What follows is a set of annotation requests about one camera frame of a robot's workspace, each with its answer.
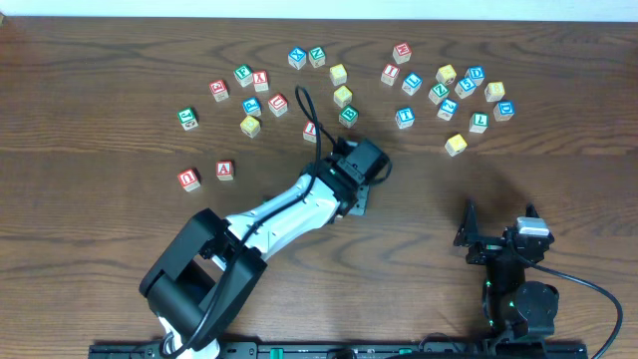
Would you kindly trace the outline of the green B block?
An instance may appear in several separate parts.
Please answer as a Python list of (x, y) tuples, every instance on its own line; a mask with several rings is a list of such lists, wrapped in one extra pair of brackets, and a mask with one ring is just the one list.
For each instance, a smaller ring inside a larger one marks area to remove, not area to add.
[(359, 118), (359, 111), (351, 105), (345, 106), (339, 114), (339, 123), (344, 127), (352, 128)]

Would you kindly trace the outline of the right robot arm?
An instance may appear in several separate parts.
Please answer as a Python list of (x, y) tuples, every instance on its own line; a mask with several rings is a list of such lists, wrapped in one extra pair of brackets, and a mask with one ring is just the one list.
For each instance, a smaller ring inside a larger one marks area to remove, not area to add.
[(491, 334), (478, 351), (497, 358), (547, 358), (545, 338), (554, 333), (559, 294), (539, 281), (529, 281), (525, 271), (544, 258), (554, 242), (545, 221), (533, 205), (500, 236), (479, 232), (475, 205), (468, 201), (454, 245), (468, 250), (466, 263), (486, 270), (482, 286), (482, 311)]

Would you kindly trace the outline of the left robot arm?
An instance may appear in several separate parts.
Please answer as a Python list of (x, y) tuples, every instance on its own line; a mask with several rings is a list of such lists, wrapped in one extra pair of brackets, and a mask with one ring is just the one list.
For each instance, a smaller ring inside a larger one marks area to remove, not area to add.
[(236, 317), (267, 267), (297, 237), (345, 216), (358, 194), (382, 182), (391, 160), (365, 140), (338, 140), (282, 194), (243, 213), (195, 214), (139, 286), (165, 336), (162, 358), (215, 358), (218, 337)]

